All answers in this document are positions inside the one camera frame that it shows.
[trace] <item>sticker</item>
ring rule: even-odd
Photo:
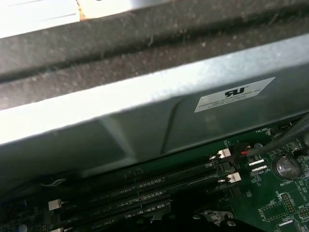
[[[258,95],[275,77],[201,97],[195,113]]]

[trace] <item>cable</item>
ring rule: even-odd
[[[40,185],[43,186],[43,187],[56,187],[56,186],[60,185],[62,182],[66,181],[66,180],[67,180],[66,178],[62,178],[62,179],[55,180],[51,184],[40,183]]]
[[[277,139],[271,141],[264,147],[254,148],[248,150],[247,157],[255,156],[259,154],[265,154],[280,146],[284,146],[293,139],[299,138],[303,133],[309,131],[309,114],[305,115],[294,126],[292,126],[286,133],[282,134]]]

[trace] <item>black cable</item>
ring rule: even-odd
[[[305,115],[301,120],[294,124],[286,133],[282,134],[264,147],[248,150],[247,157],[273,151],[278,147],[284,146],[290,141],[301,137],[307,131],[309,131],[309,114]]]

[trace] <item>silver metal surface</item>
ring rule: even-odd
[[[0,38],[79,21],[76,0],[0,0]]]
[[[194,214],[194,215],[192,216],[192,218],[195,219],[195,220],[199,220],[199,219],[201,219],[201,216],[198,215],[198,214]]]
[[[266,168],[267,168],[267,166],[264,165],[264,166],[261,166],[261,167],[252,169],[251,172],[253,172],[253,173],[254,173],[254,172],[258,172],[258,171],[263,170],[263,169],[266,169]]]
[[[259,163],[263,163],[263,162],[264,162],[264,160],[260,159],[260,160],[254,161],[252,163],[249,163],[249,166],[253,166],[253,165],[256,165],[256,164],[259,164]]]
[[[78,0],[86,18],[99,18],[172,0]]]
[[[236,223],[233,221],[227,221],[228,226],[236,226]]]
[[[0,111],[0,183],[65,170],[99,174],[305,113],[308,41],[303,35]],[[270,77],[255,97],[194,113],[202,96]]]
[[[219,226],[220,222],[227,218],[234,218],[233,214],[228,211],[211,211],[206,210],[204,212],[200,212],[200,214],[204,215],[208,222],[213,222],[215,225]]]

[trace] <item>ul logo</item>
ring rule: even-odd
[[[237,95],[237,94],[243,93],[244,91],[245,91],[245,87],[237,88],[237,89],[226,92],[225,97],[228,98],[232,95]]]

